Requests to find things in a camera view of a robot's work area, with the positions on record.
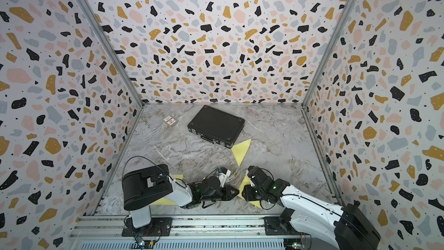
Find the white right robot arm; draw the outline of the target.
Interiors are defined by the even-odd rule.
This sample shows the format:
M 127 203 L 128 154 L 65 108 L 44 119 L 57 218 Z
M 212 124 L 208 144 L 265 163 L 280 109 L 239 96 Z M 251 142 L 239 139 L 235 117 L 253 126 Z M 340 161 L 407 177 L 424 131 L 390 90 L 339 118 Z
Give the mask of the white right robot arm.
M 352 204 L 343 207 L 310 196 L 289 182 L 273 179 L 265 169 L 250 166 L 242 197 L 246 201 L 278 204 L 282 230 L 307 233 L 339 250 L 376 250 L 380 234 L 363 212 Z

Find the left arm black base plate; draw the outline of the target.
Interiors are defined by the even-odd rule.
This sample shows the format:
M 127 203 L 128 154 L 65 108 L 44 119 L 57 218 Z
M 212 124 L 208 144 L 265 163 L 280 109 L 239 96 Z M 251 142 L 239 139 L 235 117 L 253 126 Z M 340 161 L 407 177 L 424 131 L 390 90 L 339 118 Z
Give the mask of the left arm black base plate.
M 128 217 L 124 220 L 124 229 L 122 237 L 163 237 L 169 236 L 171 232 L 173 218 L 170 217 L 154 217 L 151 222 L 143 227 L 136 228 L 133 224 L 133 218 Z

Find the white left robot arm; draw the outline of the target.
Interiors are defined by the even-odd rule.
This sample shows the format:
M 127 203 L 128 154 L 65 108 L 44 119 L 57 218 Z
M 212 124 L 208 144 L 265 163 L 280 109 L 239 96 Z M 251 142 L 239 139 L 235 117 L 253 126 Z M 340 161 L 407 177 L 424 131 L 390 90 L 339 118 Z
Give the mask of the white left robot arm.
M 230 201 L 239 194 L 237 188 L 226 183 L 230 175 L 231 171 L 223 167 L 202 181 L 182 184 L 170 175 L 165 164 L 128 172 L 121 182 L 124 209 L 130 214 L 133 228 L 140 229 L 151 225 L 150 206 L 161 199 L 183 209 L 207 208 L 206 202 Z

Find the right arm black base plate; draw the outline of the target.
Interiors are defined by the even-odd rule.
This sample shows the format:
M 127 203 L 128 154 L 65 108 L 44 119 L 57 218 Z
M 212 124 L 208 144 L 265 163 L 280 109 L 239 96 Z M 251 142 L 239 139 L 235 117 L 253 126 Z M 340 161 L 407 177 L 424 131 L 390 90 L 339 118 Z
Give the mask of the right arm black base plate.
M 296 231 L 291 224 L 279 216 L 264 217 L 264 228 L 267 236 L 296 236 L 300 232 Z

